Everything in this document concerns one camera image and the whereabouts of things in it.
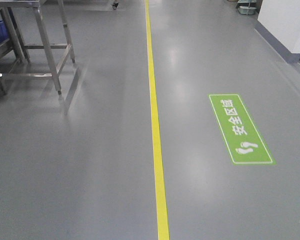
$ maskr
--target white footprint symbol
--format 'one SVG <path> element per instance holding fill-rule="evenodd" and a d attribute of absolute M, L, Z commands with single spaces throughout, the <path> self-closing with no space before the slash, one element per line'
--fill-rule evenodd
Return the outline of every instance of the white footprint symbol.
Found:
<path fill-rule="evenodd" d="M 249 153 L 252 153 L 254 151 L 251 147 L 249 147 L 247 149 L 236 148 L 235 150 L 238 154 L 249 154 Z"/>
<path fill-rule="evenodd" d="M 248 141 L 243 141 L 240 145 L 241 145 L 242 148 L 250 148 L 250 147 L 258 148 L 259 147 L 258 144 L 251 143 L 251 142 L 248 142 Z"/>

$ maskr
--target safety zone sign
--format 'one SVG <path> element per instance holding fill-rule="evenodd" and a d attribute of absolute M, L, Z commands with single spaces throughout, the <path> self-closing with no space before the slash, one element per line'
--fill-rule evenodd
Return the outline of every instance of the safety zone sign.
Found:
<path fill-rule="evenodd" d="M 275 165 L 238 94 L 209 95 L 225 144 L 235 165 Z"/>

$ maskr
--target yellow floor line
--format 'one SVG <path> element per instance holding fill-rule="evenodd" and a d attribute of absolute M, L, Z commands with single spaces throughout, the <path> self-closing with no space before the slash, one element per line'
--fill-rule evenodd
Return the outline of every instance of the yellow floor line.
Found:
<path fill-rule="evenodd" d="M 155 178 L 155 197 L 156 197 L 156 214 L 158 225 L 158 239 L 169 240 L 169 222 L 168 209 L 166 201 L 166 189 L 164 178 L 164 167 L 162 162 L 160 124 L 156 93 L 156 78 L 154 68 L 154 58 L 152 51 L 152 34 L 149 13 L 149 0 L 145 0 L 145 17 L 146 17 L 146 41 L 148 50 L 148 70 L 150 84 L 150 101 L 151 101 L 151 124 L 152 124 L 152 142 L 154 158 L 154 178 Z"/>

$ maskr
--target gray baseboard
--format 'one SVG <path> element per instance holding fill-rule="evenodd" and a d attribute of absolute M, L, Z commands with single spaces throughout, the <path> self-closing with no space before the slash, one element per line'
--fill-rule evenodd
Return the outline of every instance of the gray baseboard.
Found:
<path fill-rule="evenodd" d="M 288 63 L 296 64 L 299 62 L 300 53 L 290 52 L 275 36 L 271 34 L 260 22 L 257 22 L 255 29 L 261 36 L 277 51 L 278 54 Z"/>

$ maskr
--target metal pole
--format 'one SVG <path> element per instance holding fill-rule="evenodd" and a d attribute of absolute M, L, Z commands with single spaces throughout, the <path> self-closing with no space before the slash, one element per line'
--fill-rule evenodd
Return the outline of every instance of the metal pole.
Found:
<path fill-rule="evenodd" d="M 59 6 L 59 11 L 61 14 L 61 19 L 62 19 L 62 24 L 63 24 L 63 29 L 64 29 L 64 34 L 66 38 L 66 42 L 68 45 L 71 45 L 70 49 L 70 58 L 72 59 L 72 62 L 75 64 L 75 51 L 74 51 L 74 46 L 71 40 L 71 35 L 70 35 L 70 30 L 68 28 L 68 23 L 67 23 L 67 17 L 65 13 L 65 6 L 64 6 L 64 1 L 63 0 L 58 0 L 58 6 Z"/>
<path fill-rule="evenodd" d="M 247 15 L 249 15 L 249 10 L 250 10 L 251 1 L 252 1 L 252 0 L 249 0 L 248 11 L 246 11 L 246 14 L 247 14 Z"/>
<path fill-rule="evenodd" d="M 5 23 L 5 26 L 8 29 L 8 32 L 9 32 L 9 35 L 10 35 L 15 53 L 16 53 L 17 57 L 20 58 L 20 61 L 23 63 L 23 62 L 25 62 L 25 56 L 24 56 L 24 53 L 22 51 L 22 48 L 21 48 L 19 38 L 18 38 L 16 30 L 15 30 L 14 24 L 13 24 L 11 18 L 10 18 L 9 11 L 6 7 L 2 8 L 1 15 L 2 15 L 3 21 Z"/>
<path fill-rule="evenodd" d="M 59 81 L 59 75 L 57 73 L 56 63 L 55 63 L 54 56 L 51 51 L 51 46 L 50 46 L 50 42 L 48 39 L 46 26 L 43 22 L 41 7 L 34 7 L 33 12 L 35 15 L 36 23 L 39 28 L 41 40 L 42 40 L 42 43 L 44 46 L 45 56 L 48 61 L 50 72 L 52 74 L 52 80 L 54 82 L 55 90 L 58 91 L 58 94 L 61 94 L 61 85 L 60 85 L 60 81 Z"/>

